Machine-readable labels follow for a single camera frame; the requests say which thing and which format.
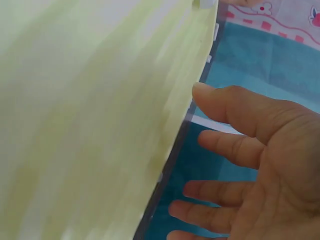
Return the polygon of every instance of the fingernail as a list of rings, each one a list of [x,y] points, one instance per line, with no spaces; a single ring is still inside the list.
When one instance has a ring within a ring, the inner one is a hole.
[[[202,83],[202,82],[196,82],[194,85],[193,85],[193,90],[196,90],[196,91],[200,91],[200,92],[203,92],[203,93],[208,93],[208,92],[211,92],[212,90],[214,90],[215,88],[212,87],[212,86],[209,86],[205,83]]]

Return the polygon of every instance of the dark edge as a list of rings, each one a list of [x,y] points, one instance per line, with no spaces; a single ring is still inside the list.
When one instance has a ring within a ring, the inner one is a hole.
[[[210,63],[207,63],[204,66],[202,75],[200,77],[200,82],[204,83],[208,77],[210,68],[214,62],[214,58],[218,49],[219,42],[222,39],[222,35],[225,28],[226,23],[226,13],[228,10],[228,5],[224,3],[220,3],[218,7],[218,16],[217,16],[217,23],[219,24],[219,31],[216,38],[215,43],[213,44],[213,47],[210,51],[210,55],[212,56],[212,60]],[[135,232],[135,235],[133,237],[133,240],[143,240],[146,231],[148,230],[149,224],[152,220],[153,215],[155,214],[155,211],[157,209],[157,206],[159,204],[159,201],[161,199],[161,196],[169,182],[171,173],[174,169],[174,166],[176,164],[176,160],[178,158],[179,152],[184,144],[184,140],[186,138],[186,135],[188,133],[189,127],[191,125],[192,117],[195,113],[196,105],[194,102],[191,103],[191,106],[181,124],[181,127],[179,129],[179,132],[177,134],[177,137],[175,139],[172,151],[168,157],[168,160],[163,168],[163,176],[162,181],[158,183],[153,191],[153,194],[148,202],[148,205],[145,209],[144,215],[139,223],[139,226]]]

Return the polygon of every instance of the pink border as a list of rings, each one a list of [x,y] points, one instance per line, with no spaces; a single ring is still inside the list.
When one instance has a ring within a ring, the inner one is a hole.
[[[314,39],[314,37],[308,33],[307,31],[301,29],[301,28],[297,28],[297,27],[290,27],[290,26],[285,26],[282,23],[280,23],[277,19],[275,19],[272,16],[266,15],[266,14],[260,14],[260,13],[248,13],[245,11],[242,11],[241,9],[239,9],[238,7],[236,7],[235,5],[232,5],[235,9],[237,9],[239,12],[245,14],[245,15],[250,15],[250,16],[264,16],[264,17],[268,17],[270,19],[272,19],[273,21],[275,21],[277,24],[279,24],[281,27],[286,28],[286,29],[291,29],[291,30],[298,30],[298,31],[302,31],[303,33],[305,33],[306,35],[308,35],[316,44],[320,45],[320,42],[318,42],[317,40]]]

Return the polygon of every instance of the white stripe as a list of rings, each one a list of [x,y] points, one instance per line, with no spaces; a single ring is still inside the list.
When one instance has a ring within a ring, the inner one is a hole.
[[[225,124],[217,122],[217,121],[205,119],[200,116],[194,115],[192,117],[191,122],[198,124],[198,125],[201,125],[201,126],[204,126],[209,129],[217,130],[219,132],[241,135],[241,133],[238,132],[237,130],[235,130],[232,126],[225,125]]]

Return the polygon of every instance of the cartoon print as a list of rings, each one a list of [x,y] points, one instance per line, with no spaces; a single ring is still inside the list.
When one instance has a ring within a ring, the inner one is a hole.
[[[256,14],[263,14],[263,15],[271,15],[272,14],[271,9],[272,9],[272,4],[270,2],[264,2],[251,8],[251,10]]]
[[[311,8],[309,21],[312,26],[320,27],[320,11],[318,11],[314,6]]]

